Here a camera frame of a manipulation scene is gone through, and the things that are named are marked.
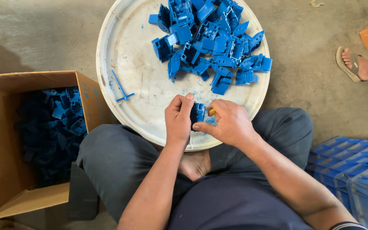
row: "white round tray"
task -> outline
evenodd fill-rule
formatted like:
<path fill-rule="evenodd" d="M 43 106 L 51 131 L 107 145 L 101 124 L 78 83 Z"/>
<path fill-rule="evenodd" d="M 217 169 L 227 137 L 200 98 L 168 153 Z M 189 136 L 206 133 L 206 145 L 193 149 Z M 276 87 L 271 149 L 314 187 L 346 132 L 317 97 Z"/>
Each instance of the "white round tray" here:
<path fill-rule="evenodd" d="M 176 79 L 172 79 L 174 82 L 168 80 L 168 62 L 161 63 L 157 59 L 151 44 L 153 39 L 166 33 L 148 23 L 149 15 L 158 13 L 160 3 L 168 5 L 167 0 L 117 0 L 103 22 L 96 50 L 96 70 L 104 98 L 116 118 L 146 140 L 161 146 L 166 144 L 164 109 L 177 94 L 193 93 L 195 100 L 205 106 L 214 99 L 230 100 L 243 105 L 253 119 L 265 98 L 269 73 L 257 73 L 258 83 L 245 86 L 235 86 L 235 77 L 232 77 L 223 96 L 211 92 L 213 71 L 205 82 L 191 73 L 177 73 Z M 262 31 L 248 5 L 243 0 L 237 3 L 244 8 L 241 23 L 249 20 L 245 33 L 253 36 Z M 260 53 L 269 57 L 265 36 L 261 46 L 253 52 L 254 55 Z M 122 93 L 111 70 L 115 71 L 127 95 L 135 93 L 128 102 L 116 102 Z M 205 115 L 205 120 L 216 124 L 214 117 Z M 208 134 L 191 132 L 186 151 L 209 149 L 219 144 L 219 140 Z"/>

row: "flip-flop sandal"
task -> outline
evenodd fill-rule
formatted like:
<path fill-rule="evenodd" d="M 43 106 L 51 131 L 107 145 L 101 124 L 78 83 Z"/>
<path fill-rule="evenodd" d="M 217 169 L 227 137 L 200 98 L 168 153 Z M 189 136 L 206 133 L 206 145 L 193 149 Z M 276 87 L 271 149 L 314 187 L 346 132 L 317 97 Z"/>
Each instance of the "flip-flop sandal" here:
<path fill-rule="evenodd" d="M 336 62 L 337 65 L 340 67 L 341 70 L 343 70 L 343 72 L 345 72 L 352 81 L 354 82 L 359 82 L 361 81 L 361 79 L 359 78 L 359 76 L 357 76 L 357 74 L 359 73 L 359 60 L 358 60 L 358 54 L 353 54 L 352 53 L 352 69 L 349 69 L 349 67 L 346 66 L 346 64 L 343 61 L 343 58 L 341 57 L 341 54 L 344 53 L 344 48 L 343 46 L 340 46 L 337 49 L 336 52 Z"/>

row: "concrete floor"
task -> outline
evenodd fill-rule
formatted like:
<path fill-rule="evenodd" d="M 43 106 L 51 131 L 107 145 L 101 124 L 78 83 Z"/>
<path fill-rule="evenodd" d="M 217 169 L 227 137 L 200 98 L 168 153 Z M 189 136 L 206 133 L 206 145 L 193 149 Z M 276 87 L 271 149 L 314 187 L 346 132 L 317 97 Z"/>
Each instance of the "concrete floor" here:
<path fill-rule="evenodd" d="M 273 67 L 262 110 L 305 109 L 313 145 L 342 135 L 368 138 L 368 81 L 353 83 L 335 62 L 338 46 L 368 58 L 359 32 L 368 25 L 368 1 L 246 0 L 269 44 Z M 0 73 L 78 70 L 96 78 L 96 43 L 114 0 L 0 1 Z M 110 229 L 103 209 L 91 222 L 66 223 L 66 205 L 18 215 L 36 229 Z"/>

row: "fingernail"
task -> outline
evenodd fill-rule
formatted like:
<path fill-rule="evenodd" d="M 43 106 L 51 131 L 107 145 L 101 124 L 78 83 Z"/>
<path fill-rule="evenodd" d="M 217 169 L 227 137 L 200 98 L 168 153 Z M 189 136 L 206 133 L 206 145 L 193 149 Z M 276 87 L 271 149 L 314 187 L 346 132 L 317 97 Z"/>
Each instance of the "fingernail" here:
<path fill-rule="evenodd" d="M 187 96 L 185 96 L 187 99 L 192 100 L 194 98 L 194 95 L 192 93 L 187 94 Z"/>

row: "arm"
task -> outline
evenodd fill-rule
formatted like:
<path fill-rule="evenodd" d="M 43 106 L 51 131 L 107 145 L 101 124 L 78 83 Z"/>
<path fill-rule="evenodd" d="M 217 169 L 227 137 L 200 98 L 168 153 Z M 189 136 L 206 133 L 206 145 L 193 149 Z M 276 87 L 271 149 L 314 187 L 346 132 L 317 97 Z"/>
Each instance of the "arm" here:
<path fill-rule="evenodd" d="M 178 165 L 191 132 L 192 94 L 177 95 L 166 108 L 166 146 L 121 215 L 118 228 L 163 229 L 171 211 Z"/>
<path fill-rule="evenodd" d="M 199 122 L 195 130 L 206 132 L 223 143 L 244 152 L 265 174 L 271 186 L 295 212 L 317 230 L 356 222 L 343 204 L 322 184 L 267 144 L 252 127 L 244 107 L 225 100 L 214 100 L 217 126 Z"/>

